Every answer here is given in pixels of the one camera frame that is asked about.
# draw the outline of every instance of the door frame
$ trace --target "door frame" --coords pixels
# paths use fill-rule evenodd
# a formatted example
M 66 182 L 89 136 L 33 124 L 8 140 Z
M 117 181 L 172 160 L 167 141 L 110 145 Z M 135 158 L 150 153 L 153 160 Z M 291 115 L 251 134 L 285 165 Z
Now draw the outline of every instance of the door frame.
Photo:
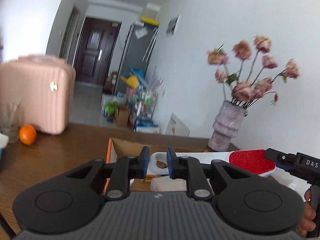
M 122 22 L 117 22 L 117 21 L 114 21 L 114 20 L 106 20 L 106 19 L 102 19 L 102 18 L 98 18 L 98 17 L 87 17 L 86 16 L 84 21 L 83 21 L 82 27 L 81 27 L 81 32 L 80 32 L 80 37 L 79 37 L 79 40 L 78 40 L 78 45 L 77 45 L 77 48 L 76 48 L 75 58 L 73 60 L 73 67 L 74 68 L 76 67 L 76 63 L 77 63 L 77 60 L 78 60 L 80 44 L 81 44 L 81 41 L 83 39 L 84 28 L 85 28 L 85 23 L 86 23 L 87 19 L 94 19 L 94 20 L 104 21 L 106 23 L 118 24 L 118 26 L 116 27 L 117 30 L 116 30 L 116 34 L 115 34 L 115 39 L 113 41 L 113 44 L 112 44 L 112 47 L 111 47 L 111 51 L 110 51 L 110 56 L 109 56 L 108 63 L 107 63 L 107 70 L 106 70 L 106 74 L 105 74 L 105 78 L 104 78 L 104 82 L 103 82 L 103 87 L 104 87 L 105 84 L 106 84 L 108 75 L 109 75 L 110 65 L 111 65 L 111 61 L 112 61 L 112 57 L 113 57 L 113 52 L 114 52 L 115 47 L 116 47 L 116 43 L 117 43 L 117 40 L 118 40 L 118 37 L 119 37 L 119 32 L 120 32 L 120 28 L 121 28 Z
M 66 29 L 65 29 L 63 38 L 62 38 L 62 42 L 61 42 L 61 46 L 60 46 L 60 51 L 59 51 L 59 57 L 65 56 L 65 50 L 66 50 L 67 41 L 68 41 L 68 39 L 71 38 L 70 49 L 69 49 L 69 51 L 68 51 L 68 57 L 65 59 L 66 62 L 69 61 L 70 52 L 71 52 L 71 47 L 72 47 L 72 43 L 73 43 L 74 38 L 75 38 L 75 33 L 76 33 L 76 29 L 77 29 L 77 26 L 78 26 L 78 23 L 79 23 L 80 16 L 81 16 L 80 11 L 79 11 L 78 8 L 74 5 L 73 8 L 72 8 L 71 14 L 70 14 L 70 16 L 69 16 L 68 22 L 67 22 L 67 26 L 66 26 Z M 72 31 L 72 30 L 71 30 L 71 25 L 72 25 L 73 23 L 75 23 L 74 20 L 76 20 L 76 26 L 75 26 L 74 31 Z

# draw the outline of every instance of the textured vase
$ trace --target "textured vase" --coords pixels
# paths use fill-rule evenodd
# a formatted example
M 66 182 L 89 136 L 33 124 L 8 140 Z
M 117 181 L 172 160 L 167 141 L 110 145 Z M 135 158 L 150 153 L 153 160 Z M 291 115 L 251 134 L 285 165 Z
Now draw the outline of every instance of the textured vase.
M 238 135 L 246 109 L 224 101 L 213 123 L 214 132 L 208 146 L 218 152 L 226 152 L 231 138 Z

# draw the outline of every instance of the door handle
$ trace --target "door handle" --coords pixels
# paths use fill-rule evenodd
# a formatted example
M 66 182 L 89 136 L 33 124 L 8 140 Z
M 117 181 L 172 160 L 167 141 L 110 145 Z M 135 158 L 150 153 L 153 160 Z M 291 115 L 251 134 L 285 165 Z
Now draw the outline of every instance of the door handle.
M 98 57 L 98 61 L 101 60 L 101 56 L 102 56 L 102 49 L 100 50 L 99 57 Z

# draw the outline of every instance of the finger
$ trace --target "finger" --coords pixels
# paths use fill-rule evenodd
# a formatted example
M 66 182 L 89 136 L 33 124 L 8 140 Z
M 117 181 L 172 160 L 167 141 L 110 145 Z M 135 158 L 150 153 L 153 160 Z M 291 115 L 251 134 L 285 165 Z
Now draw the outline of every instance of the finger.
M 316 224 L 313 221 L 306 219 L 305 217 L 301 219 L 300 226 L 302 229 L 307 230 L 309 232 L 315 230 L 316 228 Z
M 310 200 L 310 198 L 311 198 L 311 189 L 308 189 L 304 194 L 304 199 L 308 201 Z
M 307 233 L 307 230 L 303 229 L 300 225 L 298 227 L 298 234 L 301 236 L 305 236 Z
M 308 201 L 304 203 L 303 216 L 309 220 L 313 220 L 316 217 L 316 211 L 310 206 L 310 203 Z

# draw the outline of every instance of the brown door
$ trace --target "brown door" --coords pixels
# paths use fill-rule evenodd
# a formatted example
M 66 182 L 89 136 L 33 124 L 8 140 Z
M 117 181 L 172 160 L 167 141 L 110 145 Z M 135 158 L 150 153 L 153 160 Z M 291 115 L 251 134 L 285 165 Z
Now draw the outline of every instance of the brown door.
M 76 80 L 104 85 L 120 24 L 86 18 L 76 59 Z

